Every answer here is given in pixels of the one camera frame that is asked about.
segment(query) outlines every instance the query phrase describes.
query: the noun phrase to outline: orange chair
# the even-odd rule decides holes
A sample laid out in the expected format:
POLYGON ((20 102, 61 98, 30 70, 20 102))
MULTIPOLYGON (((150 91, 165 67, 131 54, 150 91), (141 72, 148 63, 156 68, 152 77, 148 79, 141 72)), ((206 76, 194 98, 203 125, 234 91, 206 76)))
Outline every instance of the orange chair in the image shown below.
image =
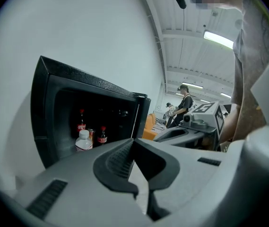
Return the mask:
POLYGON ((146 119, 146 124, 145 124, 145 128, 144 128, 144 133, 143 133, 143 139, 147 139, 147 140, 153 140, 154 137, 157 135, 157 133, 152 132, 151 129, 153 128, 153 125, 155 125, 155 114, 149 114, 147 116, 146 119))

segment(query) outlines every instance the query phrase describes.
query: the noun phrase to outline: soda can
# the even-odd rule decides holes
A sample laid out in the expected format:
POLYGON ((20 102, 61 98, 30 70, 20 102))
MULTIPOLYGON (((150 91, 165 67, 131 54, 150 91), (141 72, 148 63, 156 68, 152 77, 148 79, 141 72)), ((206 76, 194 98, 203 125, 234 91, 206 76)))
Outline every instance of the soda can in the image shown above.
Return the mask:
POLYGON ((94 129, 87 129, 89 131, 89 138, 92 140, 92 145, 94 144, 94 140, 95 140, 95 130, 94 129))

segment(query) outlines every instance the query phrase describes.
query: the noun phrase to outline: man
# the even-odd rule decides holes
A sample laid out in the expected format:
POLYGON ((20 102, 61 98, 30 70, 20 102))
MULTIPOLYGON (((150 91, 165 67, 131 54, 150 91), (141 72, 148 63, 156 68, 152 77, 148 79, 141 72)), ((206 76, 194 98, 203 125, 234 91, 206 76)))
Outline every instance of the man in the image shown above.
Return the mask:
POLYGON ((180 93, 183 95, 183 99, 182 99, 181 104, 178 106, 178 110, 169 115, 172 118, 176 115, 176 118, 174 119, 172 124, 170 124, 170 126, 168 127, 169 129, 176 127, 180 124, 181 120, 183 120, 184 114, 188 113, 189 108, 191 108, 193 104, 193 100, 189 94, 188 86, 181 85, 179 89, 180 89, 180 93))
MULTIPOLYGON (((171 103, 166 104, 166 108, 169 108, 168 112, 173 113, 175 111, 175 107, 171 103)), ((172 122, 173 117, 169 117, 166 127, 168 128, 172 122)))
POLYGON ((208 7, 234 8, 243 14, 242 29, 233 45, 235 80, 231 103, 236 104, 236 109, 226 118, 220 143, 230 138, 243 140, 266 123, 251 87, 269 63, 269 11, 260 0, 193 1, 208 7))

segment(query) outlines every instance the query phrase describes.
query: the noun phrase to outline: black mini fridge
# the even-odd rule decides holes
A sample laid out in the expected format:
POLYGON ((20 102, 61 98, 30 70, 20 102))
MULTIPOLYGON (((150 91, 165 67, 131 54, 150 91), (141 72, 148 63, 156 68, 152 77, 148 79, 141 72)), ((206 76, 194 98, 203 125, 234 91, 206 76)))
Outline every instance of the black mini fridge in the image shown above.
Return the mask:
POLYGON ((87 127, 96 134, 101 125, 106 126, 110 143, 142 137, 150 102, 145 94, 41 56, 32 84, 31 122, 45 168, 76 153, 80 109, 85 110, 87 127))

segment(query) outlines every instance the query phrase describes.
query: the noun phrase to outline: ceiling beam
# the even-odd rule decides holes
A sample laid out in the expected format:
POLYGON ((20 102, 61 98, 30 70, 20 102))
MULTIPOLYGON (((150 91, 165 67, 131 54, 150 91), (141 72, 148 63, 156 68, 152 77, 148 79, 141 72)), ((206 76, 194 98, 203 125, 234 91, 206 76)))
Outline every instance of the ceiling beam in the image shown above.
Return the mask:
MULTIPOLYGON (((182 96, 176 95, 175 93, 172 93, 172 92, 169 92, 169 91, 168 91, 166 94, 169 94, 169 95, 171 95, 171 96, 179 97, 180 99, 183 98, 182 96)), ((203 104, 206 103, 206 102, 203 102, 203 101, 202 101, 202 98, 195 98, 195 97, 194 97, 193 100, 194 100, 194 101, 199 100, 199 101, 200 101, 201 103, 203 103, 203 104)), ((204 100, 205 100, 205 101, 208 101, 208 102, 217 102, 217 101, 219 101, 219 100, 217 100, 217 99, 216 99, 216 100, 211 100, 211 99, 209 99, 209 98, 205 98, 204 100)))
MULTIPOLYGON (((179 83, 179 82, 174 82, 174 81, 168 81, 167 82, 168 84, 170 85, 174 85, 174 86, 177 86, 179 87, 182 83, 179 83)), ((224 100, 225 98, 221 96, 220 93, 216 93, 216 92, 213 92, 209 89, 206 89, 206 88, 203 88, 203 89, 194 89, 192 87, 189 86, 189 89, 191 92, 197 92, 197 93, 208 93, 209 95, 212 95, 214 98, 217 98, 218 100, 224 100)))
POLYGON ((192 70, 188 70, 188 69, 173 68, 173 67, 168 67, 167 71, 183 73, 183 74, 187 74, 187 75, 191 75, 191 76, 204 78, 207 80, 211 80, 211 81, 220 83, 226 87, 233 89, 233 84, 231 82, 225 81, 223 79, 220 79, 220 78, 217 78, 217 77, 214 77, 214 76, 211 76, 209 74, 202 73, 202 72, 192 71, 192 70))
MULTIPOLYGON (((177 89, 176 88, 170 87, 169 85, 168 85, 167 88, 168 88, 168 91, 170 91, 170 92, 174 92, 174 93, 177 92, 177 89)), ((210 102, 212 101, 213 102, 213 101, 225 100, 222 97, 217 97, 215 95, 210 95, 208 93, 207 94, 204 94, 203 92, 200 92, 200 91, 198 91, 196 89, 190 88, 189 91, 190 91, 190 93, 192 93, 193 96, 196 96, 199 99, 203 99, 203 100, 206 100, 206 101, 210 101, 210 102)))
MULTIPOLYGON (((168 92, 172 93, 173 95, 178 96, 178 95, 175 94, 177 92, 175 88, 168 86, 167 90, 168 90, 168 92)), ((215 101, 220 101, 221 100, 219 98, 210 97, 210 96, 201 94, 200 92, 195 92, 195 91, 192 91, 192 90, 190 90, 190 93, 192 94, 192 96, 197 97, 197 99, 199 99, 199 100, 202 99, 202 100, 206 100, 208 102, 215 102, 215 101)))
MULTIPOLYGON (((181 96, 178 96, 178 95, 176 95, 175 93, 171 93, 171 92, 167 92, 166 94, 169 94, 169 95, 171 95, 171 96, 176 96, 176 97, 179 97, 179 98, 182 98, 181 96)), ((203 101, 201 101, 201 99, 199 98, 198 99, 202 104, 205 104, 206 102, 203 102, 203 101)), ((205 101, 208 101, 208 102, 219 102, 220 104, 223 104, 223 105, 227 105, 227 104, 231 104, 230 103, 230 100, 213 100, 213 101, 209 101, 209 99, 207 100, 207 99, 205 99, 205 101)))
POLYGON ((178 39, 192 38, 197 40, 204 40, 204 34, 192 31, 165 29, 162 31, 162 34, 163 38, 178 38, 178 39))
POLYGON ((156 27, 156 31, 158 34, 158 38, 159 38, 159 42, 161 45, 161 51, 162 51, 162 55, 163 55, 163 64, 164 64, 164 73, 165 73, 165 78, 164 78, 164 83, 165 83, 165 92, 167 91, 167 60, 166 60, 166 50, 165 50, 165 43, 164 43, 164 37, 163 37, 163 33, 162 33, 162 28, 161 28, 161 24, 159 22, 159 18, 158 18, 158 14, 154 5, 153 0, 146 0, 149 9, 151 11, 151 15, 153 17, 154 20, 154 24, 156 27))

